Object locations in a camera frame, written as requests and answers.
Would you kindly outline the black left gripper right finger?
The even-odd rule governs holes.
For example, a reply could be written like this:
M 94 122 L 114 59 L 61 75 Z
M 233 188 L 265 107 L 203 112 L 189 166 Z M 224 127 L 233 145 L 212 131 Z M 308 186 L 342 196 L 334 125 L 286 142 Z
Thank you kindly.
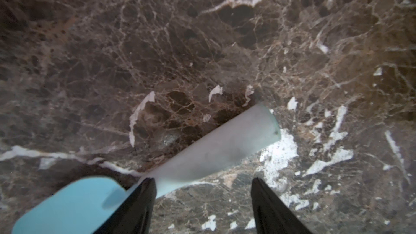
M 312 234 L 261 178 L 252 181 L 251 199 L 258 234 Z

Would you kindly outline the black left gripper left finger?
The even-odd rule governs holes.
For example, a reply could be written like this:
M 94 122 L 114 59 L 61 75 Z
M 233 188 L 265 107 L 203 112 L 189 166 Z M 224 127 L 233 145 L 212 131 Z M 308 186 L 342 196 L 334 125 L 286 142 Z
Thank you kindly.
M 156 195 L 155 179 L 146 178 L 94 234 L 148 234 Z

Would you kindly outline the teal plastic shovel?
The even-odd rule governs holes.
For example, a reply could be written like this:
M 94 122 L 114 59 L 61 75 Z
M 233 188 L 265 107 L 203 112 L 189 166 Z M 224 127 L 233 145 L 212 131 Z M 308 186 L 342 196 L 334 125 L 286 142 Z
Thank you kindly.
M 13 226 L 14 234 L 94 234 L 146 179 L 156 181 L 156 199 L 277 143 L 280 126 L 264 105 L 252 106 L 205 135 L 129 189 L 110 177 L 77 180 L 49 197 Z

